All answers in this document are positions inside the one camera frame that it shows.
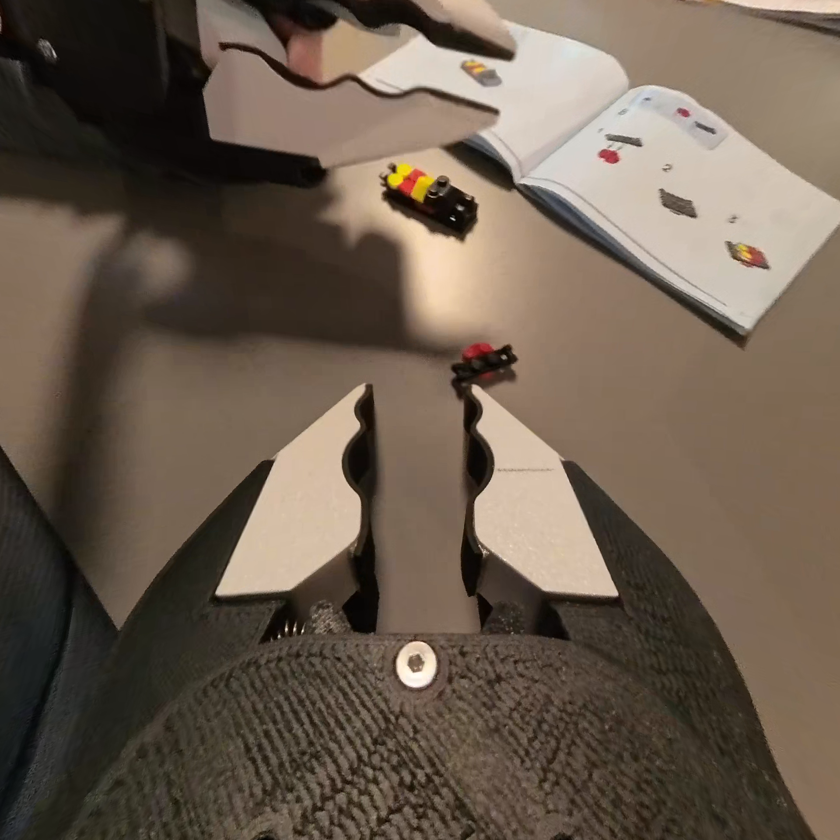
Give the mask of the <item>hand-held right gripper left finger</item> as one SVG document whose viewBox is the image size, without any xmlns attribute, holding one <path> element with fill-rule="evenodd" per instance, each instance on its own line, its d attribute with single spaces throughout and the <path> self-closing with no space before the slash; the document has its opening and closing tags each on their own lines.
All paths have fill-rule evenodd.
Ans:
<svg viewBox="0 0 840 840">
<path fill-rule="evenodd" d="M 274 455 L 215 598 L 279 598 L 287 632 L 330 602 L 353 630 L 373 632 L 376 489 L 374 389 L 358 385 Z"/>
</svg>

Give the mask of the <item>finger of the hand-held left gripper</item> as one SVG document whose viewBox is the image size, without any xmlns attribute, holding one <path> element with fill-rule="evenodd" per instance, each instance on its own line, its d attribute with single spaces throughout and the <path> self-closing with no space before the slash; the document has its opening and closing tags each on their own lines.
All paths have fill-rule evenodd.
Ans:
<svg viewBox="0 0 840 840">
<path fill-rule="evenodd" d="M 247 2 L 196 2 L 212 140 L 356 165 L 466 140 L 498 110 L 430 87 L 386 91 L 355 75 L 318 83 L 291 71 L 266 18 Z"/>
<path fill-rule="evenodd" d="M 480 57 L 512 60 L 515 38 L 484 1 L 337 1 L 336 6 L 368 30 L 407 26 L 436 47 Z"/>
</svg>

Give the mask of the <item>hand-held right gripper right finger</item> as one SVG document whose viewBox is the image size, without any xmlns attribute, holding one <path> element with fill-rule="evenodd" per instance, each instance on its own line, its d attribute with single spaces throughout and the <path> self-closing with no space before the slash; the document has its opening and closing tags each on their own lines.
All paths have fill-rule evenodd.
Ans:
<svg viewBox="0 0 840 840">
<path fill-rule="evenodd" d="M 534 632 L 551 605 L 619 604 L 564 459 L 477 385 L 463 405 L 461 575 L 482 622 L 510 604 Z"/>
</svg>

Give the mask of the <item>black red yellow lego assembly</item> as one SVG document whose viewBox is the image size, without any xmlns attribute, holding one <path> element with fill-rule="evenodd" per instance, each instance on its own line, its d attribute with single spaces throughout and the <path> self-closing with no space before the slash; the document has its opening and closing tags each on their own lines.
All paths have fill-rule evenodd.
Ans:
<svg viewBox="0 0 840 840">
<path fill-rule="evenodd" d="M 391 163 L 380 176 L 382 196 L 394 208 L 456 238 L 476 225 L 478 202 L 446 175 L 430 175 L 406 163 Z"/>
</svg>

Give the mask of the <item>black long lego plate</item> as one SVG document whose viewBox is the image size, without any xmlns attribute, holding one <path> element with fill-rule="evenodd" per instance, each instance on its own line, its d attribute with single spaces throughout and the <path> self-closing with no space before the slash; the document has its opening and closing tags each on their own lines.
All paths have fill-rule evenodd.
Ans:
<svg viewBox="0 0 840 840">
<path fill-rule="evenodd" d="M 518 361 L 511 345 L 505 344 L 494 347 L 494 351 L 465 364 L 459 361 L 451 364 L 452 383 L 461 387 L 473 382 L 484 382 L 493 377 L 507 373 Z"/>
</svg>

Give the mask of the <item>instruction booklet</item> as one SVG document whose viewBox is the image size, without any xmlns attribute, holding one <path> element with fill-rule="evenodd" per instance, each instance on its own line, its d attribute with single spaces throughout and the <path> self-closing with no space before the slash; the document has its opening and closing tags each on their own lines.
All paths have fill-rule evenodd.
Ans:
<svg viewBox="0 0 840 840">
<path fill-rule="evenodd" d="M 684 92 L 629 87 L 613 57 L 513 24 L 511 61 L 414 37 L 362 73 L 498 110 L 467 144 L 643 277 L 749 335 L 838 230 L 838 201 Z"/>
</svg>

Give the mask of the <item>person's left hand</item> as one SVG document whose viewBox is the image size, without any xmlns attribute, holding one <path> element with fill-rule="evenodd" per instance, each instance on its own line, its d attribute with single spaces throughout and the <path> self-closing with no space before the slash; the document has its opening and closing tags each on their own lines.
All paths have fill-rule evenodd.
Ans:
<svg viewBox="0 0 840 840">
<path fill-rule="evenodd" d="M 269 26 L 286 51 L 287 67 L 310 81 L 323 81 L 323 34 L 279 14 L 268 15 Z"/>
</svg>

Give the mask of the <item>colourful printed leaflet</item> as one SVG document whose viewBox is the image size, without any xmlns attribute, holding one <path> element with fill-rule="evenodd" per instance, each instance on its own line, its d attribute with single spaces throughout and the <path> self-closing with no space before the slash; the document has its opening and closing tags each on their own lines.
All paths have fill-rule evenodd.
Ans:
<svg viewBox="0 0 840 840">
<path fill-rule="evenodd" d="M 839 35 L 839 1 L 690 1 Z"/>
</svg>

